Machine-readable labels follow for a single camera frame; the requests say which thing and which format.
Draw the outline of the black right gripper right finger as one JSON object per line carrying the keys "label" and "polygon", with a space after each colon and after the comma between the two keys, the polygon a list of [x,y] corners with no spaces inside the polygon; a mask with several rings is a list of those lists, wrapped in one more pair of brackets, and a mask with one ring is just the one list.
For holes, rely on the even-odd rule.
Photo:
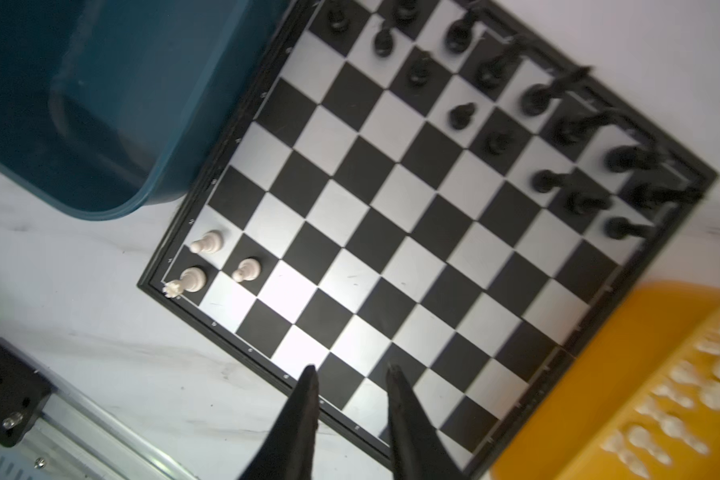
{"label": "black right gripper right finger", "polygon": [[386,373],[394,479],[464,479],[399,365]]}

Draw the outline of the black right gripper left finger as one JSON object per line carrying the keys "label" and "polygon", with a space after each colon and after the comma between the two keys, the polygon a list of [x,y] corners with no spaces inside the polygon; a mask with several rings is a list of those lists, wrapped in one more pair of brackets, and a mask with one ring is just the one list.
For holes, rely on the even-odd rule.
{"label": "black right gripper left finger", "polygon": [[239,478],[311,479],[319,414],[318,374],[314,365],[308,365]]}

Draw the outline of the white pawn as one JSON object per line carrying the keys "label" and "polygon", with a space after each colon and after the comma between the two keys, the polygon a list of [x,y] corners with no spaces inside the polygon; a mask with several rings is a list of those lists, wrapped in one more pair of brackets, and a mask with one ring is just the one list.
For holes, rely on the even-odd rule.
{"label": "white pawn", "polygon": [[262,267],[257,259],[246,258],[238,264],[230,276],[237,283],[250,282],[256,280],[261,271]]}
{"label": "white pawn", "polygon": [[194,254],[214,254],[224,246],[224,238],[220,231],[211,230],[201,238],[190,243],[189,250]]}

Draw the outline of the white chess rook piece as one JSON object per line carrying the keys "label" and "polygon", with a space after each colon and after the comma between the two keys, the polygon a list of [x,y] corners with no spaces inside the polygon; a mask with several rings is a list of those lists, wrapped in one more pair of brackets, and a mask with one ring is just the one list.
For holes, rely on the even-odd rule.
{"label": "white chess rook piece", "polygon": [[166,283],[162,292],[166,298],[177,298],[186,292],[194,293],[205,287],[207,276],[199,267],[185,269],[180,277]]}

